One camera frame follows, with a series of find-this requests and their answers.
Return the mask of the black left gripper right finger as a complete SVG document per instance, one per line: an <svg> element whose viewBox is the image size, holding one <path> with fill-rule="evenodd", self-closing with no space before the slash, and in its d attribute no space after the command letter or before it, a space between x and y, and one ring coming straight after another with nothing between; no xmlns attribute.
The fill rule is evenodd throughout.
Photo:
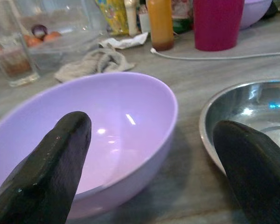
<svg viewBox="0 0 280 224"><path fill-rule="evenodd" d="M280 224L280 147L266 134L221 120L213 143L233 194L251 224Z"/></svg>

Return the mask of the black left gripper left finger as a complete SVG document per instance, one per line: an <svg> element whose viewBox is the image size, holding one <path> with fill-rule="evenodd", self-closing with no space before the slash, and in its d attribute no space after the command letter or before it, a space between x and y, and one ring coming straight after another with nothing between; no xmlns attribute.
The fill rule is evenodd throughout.
<svg viewBox="0 0 280 224"><path fill-rule="evenodd" d="M0 186L0 224L64 224L91 142L91 119L64 115Z"/></svg>

